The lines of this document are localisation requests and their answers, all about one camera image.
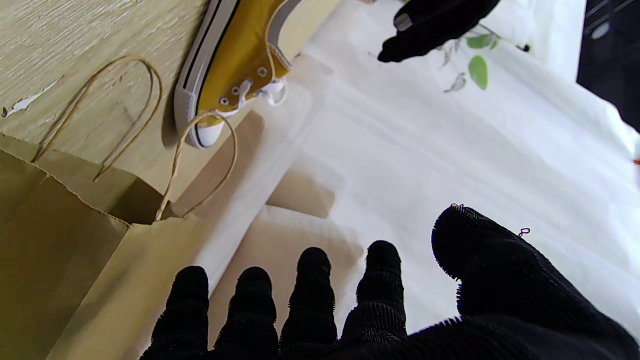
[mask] white rubber toe cap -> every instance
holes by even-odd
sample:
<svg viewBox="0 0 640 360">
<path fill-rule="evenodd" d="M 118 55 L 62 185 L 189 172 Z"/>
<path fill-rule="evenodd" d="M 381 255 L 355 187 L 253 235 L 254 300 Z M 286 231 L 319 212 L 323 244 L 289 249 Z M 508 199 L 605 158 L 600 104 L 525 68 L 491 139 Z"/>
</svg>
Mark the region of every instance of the white rubber toe cap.
<svg viewBox="0 0 640 360">
<path fill-rule="evenodd" d="M 200 146 L 210 147 L 211 145 L 213 145 L 220 137 L 220 134 L 222 133 L 222 129 L 224 127 L 224 122 L 221 122 L 220 124 L 217 124 L 215 126 L 203 127 L 201 129 L 196 127 L 194 131 L 196 132 L 196 139 L 198 140 L 198 143 L 200 143 Z"/>
</svg>

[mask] gloved fingertip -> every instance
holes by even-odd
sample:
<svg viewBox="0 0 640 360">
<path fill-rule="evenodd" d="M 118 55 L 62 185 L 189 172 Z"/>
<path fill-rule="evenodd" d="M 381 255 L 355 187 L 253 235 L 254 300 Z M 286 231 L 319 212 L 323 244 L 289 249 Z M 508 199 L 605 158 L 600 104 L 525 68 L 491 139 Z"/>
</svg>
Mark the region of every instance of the gloved fingertip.
<svg viewBox="0 0 640 360">
<path fill-rule="evenodd" d="M 381 51 L 380 54 L 378 55 L 378 61 L 382 63 L 390 63 L 393 61 L 393 59 L 389 56 L 388 52 Z"/>
<path fill-rule="evenodd" d="M 369 246 L 367 252 L 367 270 L 384 268 L 400 274 L 400 255 L 393 244 L 378 240 Z"/>
<path fill-rule="evenodd" d="M 271 278 L 263 268 L 254 266 L 246 269 L 236 284 L 236 293 L 241 291 L 258 291 L 271 294 Z"/>
<path fill-rule="evenodd" d="M 298 260 L 298 272 L 301 270 L 313 269 L 313 271 L 324 271 L 331 273 L 331 263 L 324 250 L 317 247 L 310 247 L 302 252 Z"/>
<path fill-rule="evenodd" d="M 187 266 L 175 276 L 167 306 L 183 300 L 208 300 L 209 280 L 200 266 Z"/>
</svg>

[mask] shoelace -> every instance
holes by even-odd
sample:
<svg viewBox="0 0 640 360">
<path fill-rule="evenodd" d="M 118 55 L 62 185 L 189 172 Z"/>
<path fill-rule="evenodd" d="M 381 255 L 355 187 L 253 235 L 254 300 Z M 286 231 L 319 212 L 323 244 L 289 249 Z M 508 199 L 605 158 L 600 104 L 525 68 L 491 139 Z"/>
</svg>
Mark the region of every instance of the shoelace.
<svg viewBox="0 0 640 360">
<path fill-rule="evenodd" d="M 239 100 L 238 105 L 235 110 L 222 112 L 219 114 L 224 117 L 229 117 L 238 113 L 241 109 L 243 109 L 249 102 L 252 102 L 256 97 L 252 97 L 247 100 L 246 96 L 251 91 L 251 86 L 253 85 L 253 80 L 246 79 L 240 84 L 239 89 Z M 269 103 L 271 106 L 279 106 L 287 97 L 287 81 L 285 79 L 275 79 L 269 84 L 267 84 L 264 88 L 260 89 L 257 94 L 262 95 L 262 97 Z"/>
</svg>

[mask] twisted paper handle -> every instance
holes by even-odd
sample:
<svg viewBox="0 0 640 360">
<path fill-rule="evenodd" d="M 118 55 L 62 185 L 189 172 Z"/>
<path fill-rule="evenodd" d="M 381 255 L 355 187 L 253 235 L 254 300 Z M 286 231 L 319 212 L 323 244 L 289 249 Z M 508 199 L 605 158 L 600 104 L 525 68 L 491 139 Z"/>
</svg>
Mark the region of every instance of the twisted paper handle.
<svg viewBox="0 0 640 360">
<path fill-rule="evenodd" d="M 96 73 L 94 73 L 89 78 L 89 80 L 87 80 L 87 82 L 80 89 L 80 91 L 78 91 L 78 93 L 74 96 L 74 98 L 69 102 L 69 104 L 65 108 L 65 111 L 63 111 L 62 114 L 58 117 L 58 119 L 56 121 L 54 121 L 53 125 L 48 130 L 47 134 L 44 136 L 42 141 L 38 144 L 38 149 L 36 151 L 36 154 L 33 157 L 33 160 L 31 160 L 31 162 L 36 162 L 38 159 L 40 159 L 42 157 L 42 155 L 45 154 L 45 152 L 47 152 L 48 150 L 51 149 L 51 146 L 52 146 L 53 142 L 58 137 L 58 135 L 61 133 L 62 129 L 65 128 L 69 118 L 77 110 L 78 104 L 80 102 L 82 102 L 86 98 L 89 90 L 96 83 L 96 81 L 100 78 L 100 76 L 103 75 L 105 72 L 107 72 L 107 70 L 109 70 L 111 67 L 113 67 L 113 66 L 115 66 L 115 65 L 117 65 L 119 63 L 128 63 L 128 62 L 132 62 L 132 61 L 136 61 L 136 62 L 139 62 L 142 65 L 144 65 L 145 68 L 147 69 L 147 72 L 149 73 L 149 79 L 150 79 L 149 97 L 147 97 L 147 102 L 145 104 L 145 107 L 142 109 L 142 111 L 138 115 L 138 118 L 131 124 L 131 127 L 130 127 L 129 131 L 122 137 L 121 141 L 115 146 L 115 148 L 106 156 L 105 160 L 102 162 L 100 170 L 97 172 L 97 174 L 93 178 L 93 181 L 98 181 L 100 176 L 102 174 L 104 174 L 107 170 L 109 170 L 113 166 L 113 164 L 116 161 L 118 161 L 118 159 L 122 156 L 122 154 L 131 146 L 131 144 L 134 143 L 138 139 L 139 135 L 144 131 L 144 129 L 149 124 L 149 122 L 151 122 L 151 119 L 154 117 L 154 115 L 156 114 L 158 108 L 160 107 L 160 102 L 161 102 L 162 96 L 163 96 L 162 79 L 160 78 L 160 74 L 158 73 L 156 68 L 153 65 L 151 65 L 151 63 L 149 63 L 147 60 L 145 60 L 143 58 L 139 58 L 139 57 L 135 57 L 135 56 L 128 56 L 128 55 L 122 56 L 120 58 L 117 58 L 117 59 L 107 63 L 100 70 L 98 70 Z M 127 136 L 129 135 L 129 132 L 140 121 L 140 119 L 142 118 L 142 115 L 145 113 L 145 110 L 149 107 L 149 104 L 151 103 L 151 98 L 152 98 L 153 89 L 154 89 L 154 78 L 157 78 L 158 87 L 159 87 L 159 93 L 158 93 L 158 96 L 157 96 L 156 103 L 154 105 L 153 111 L 149 115 L 148 119 L 144 121 L 143 125 L 140 127 L 138 132 L 136 132 L 136 134 L 122 147 L 122 150 L 118 151 L 118 148 L 120 147 L 120 144 L 127 138 Z M 231 137 L 233 138 L 233 142 L 234 142 L 233 160 L 232 160 L 231 164 L 229 165 L 227 173 L 224 175 L 222 180 L 214 187 L 214 189 L 211 191 L 211 193 L 209 193 L 209 195 L 207 195 L 204 200 L 200 201 L 198 204 L 195 204 L 191 209 L 187 210 L 182 217 L 183 218 L 187 217 L 189 214 L 194 212 L 200 206 L 205 204 L 209 199 L 211 199 L 211 197 L 213 197 L 213 195 L 225 184 L 225 182 L 227 181 L 227 179 L 229 178 L 229 176 L 233 172 L 234 167 L 236 166 L 236 161 L 237 161 L 237 135 L 236 135 L 236 131 L 234 130 L 233 126 L 231 126 L 231 123 L 229 123 L 229 121 L 224 116 L 222 116 L 219 113 L 217 113 L 217 111 L 212 111 L 212 112 L 209 112 L 209 113 L 201 114 L 201 115 L 195 117 L 194 119 L 192 119 L 191 121 L 189 121 L 189 124 L 185 128 L 184 132 L 181 134 L 180 141 L 179 141 L 179 143 L 178 143 L 178 145 L 176 146 L 176 149 L 175 149 L 175 155 L 173 156 L 173 166 L 172 166 L 171 176 L 169 177 L 169 183 L 167 184 L 166 190 L 164 191 L 163 199 L 162 199 L 162 201 L 160 203 L 160 208 L 158 209 L 158 211 L 156 213 L 156 221 L 159 221 L 162 218 L 162 214 L 164 213 L 164 210 L 166 209 L 166 205 L 169 203 L 169 195 L 170 195 L 171 189 L 173 187 L 173 184 L 175 182 L 175 175 L 177 174 L 178 167 L 180 165 L 180 155 L 182 154 L 182 149 L 184 148 L 184 144 L 185 144 L 186 138 L 187 138 L 187 136 L 189 134 L 189 131 L 191 130 L 192 126 L 196 126 L 196 124 L 199 121 L 201 121 L 202 119 L 205 119 L 207 117 L 214 117 L 214 118 L 222 120 L 227 125 L 229 130 L 231 131 Z"/>
</svg>

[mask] sneaker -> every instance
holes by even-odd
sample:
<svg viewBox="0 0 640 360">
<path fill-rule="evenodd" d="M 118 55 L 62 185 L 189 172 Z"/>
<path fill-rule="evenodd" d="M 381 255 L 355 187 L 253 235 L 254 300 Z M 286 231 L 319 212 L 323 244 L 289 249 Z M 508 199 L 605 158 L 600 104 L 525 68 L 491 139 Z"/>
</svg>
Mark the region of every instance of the sneaker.
<svg viewBox="0 0 640 360">
<path fill-rule="evenodd" d="M 198 114 L 231 116 L 258 95 L 272 105 L 285 98 L 290 60 L 278 47 L 280 30 L 302 0 L 211 0 L 173 99 L 182 133 Z M 220 119 L 192 127 L 188 143 L 205 149 L 220 137 Z"/>
</svg>

